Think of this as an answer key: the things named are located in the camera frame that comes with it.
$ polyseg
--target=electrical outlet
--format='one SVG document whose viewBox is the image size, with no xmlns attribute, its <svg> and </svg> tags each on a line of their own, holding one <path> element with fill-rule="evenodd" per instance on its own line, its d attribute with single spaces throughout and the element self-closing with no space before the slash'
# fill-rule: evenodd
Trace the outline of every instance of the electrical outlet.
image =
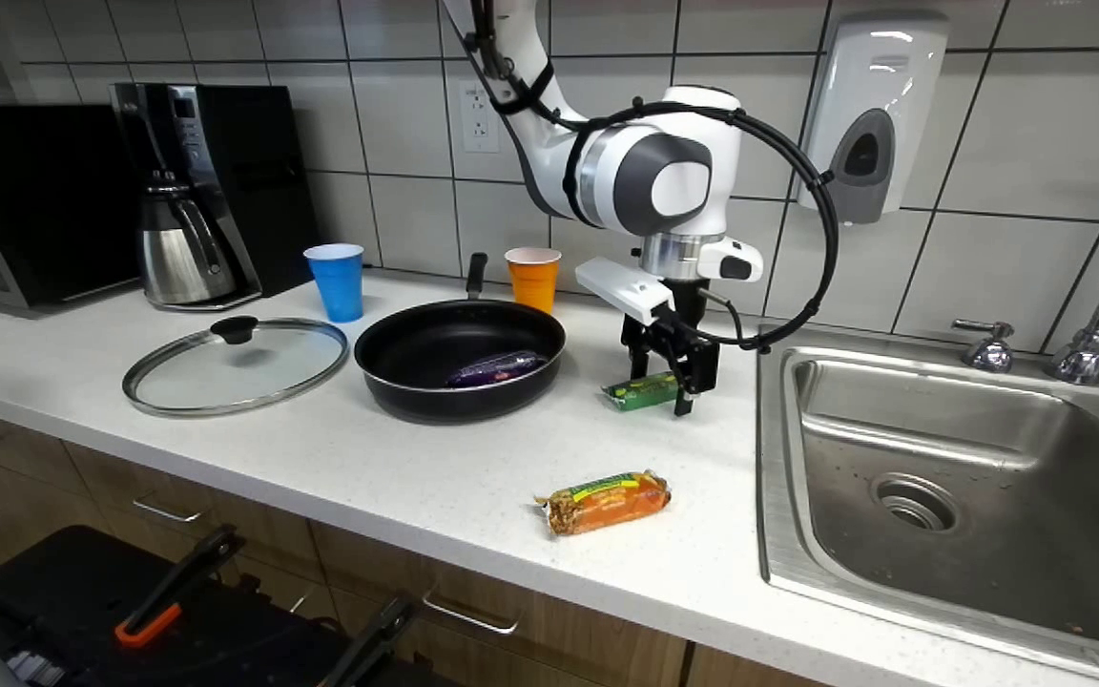
<svg viewBox="0 0 1099 687">
<path fill-rule="evenodd" d="M 463 84 L 456 87 L 456 128 L 465 136 L 465 149 L 497 152 L 502 121 L 490 107 L 483 84 Z"/>
</svg>

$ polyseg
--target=blue cup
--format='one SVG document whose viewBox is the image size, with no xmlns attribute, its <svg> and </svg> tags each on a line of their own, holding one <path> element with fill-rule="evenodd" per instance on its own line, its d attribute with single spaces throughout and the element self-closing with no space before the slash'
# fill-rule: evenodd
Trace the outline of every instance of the blue cup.
<svg viewBox="0 0 1099 687">
<path fill-rule="evenodd" d="M 306 248 L 329 320 L 362 318 L 362 243 Z"/>
</svg>

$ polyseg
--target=frying pan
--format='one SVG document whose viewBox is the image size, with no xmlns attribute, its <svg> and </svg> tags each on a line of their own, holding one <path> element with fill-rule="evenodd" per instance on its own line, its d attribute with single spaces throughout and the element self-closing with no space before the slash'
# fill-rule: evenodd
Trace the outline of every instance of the frying pan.
<svg viewBox="0 0 1099 687">
<path fill-rule="evenodd" d="M 551 391 L 566 327 L 543 308 L 477 299 L 482 270 L 483 254 L 473 254 L 469 299 L 399 308 L 357 335 L 353 363 L 385 414 L 469 424 Z"/>
</svg>

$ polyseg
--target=green object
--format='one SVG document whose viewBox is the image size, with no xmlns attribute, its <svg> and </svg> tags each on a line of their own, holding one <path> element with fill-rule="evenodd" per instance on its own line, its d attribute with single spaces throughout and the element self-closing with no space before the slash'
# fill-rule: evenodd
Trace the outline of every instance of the green object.
<svg viewBox="0 0 1099 687">
<path fill-rule="evenodd" d="M 675 397 L 675 378 L 666 374 L 652 374 L 652 378 L 628 378 L 623 386 L 603 391 L 610 397 L 610 405 L 617 414 L 632 414 L 632 410 L 650 410 L 650 405 L 665 405 Z"/>
</svg>

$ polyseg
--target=orange cup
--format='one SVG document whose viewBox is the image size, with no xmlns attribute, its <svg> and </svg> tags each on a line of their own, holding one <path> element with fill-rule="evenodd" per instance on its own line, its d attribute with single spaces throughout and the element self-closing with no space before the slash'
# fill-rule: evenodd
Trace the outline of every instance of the orange cup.
<svg viewBox="0 0 1099 687">
<path fill-rule="evenodd" d="M 512 248 L 512 254 L 502 254 L 502 260 L 507 260 L 507 276 L 512 276 L 512 299 L 531 304 L 531 308 L 552 313 L 561 254 Z"/>
</svg>

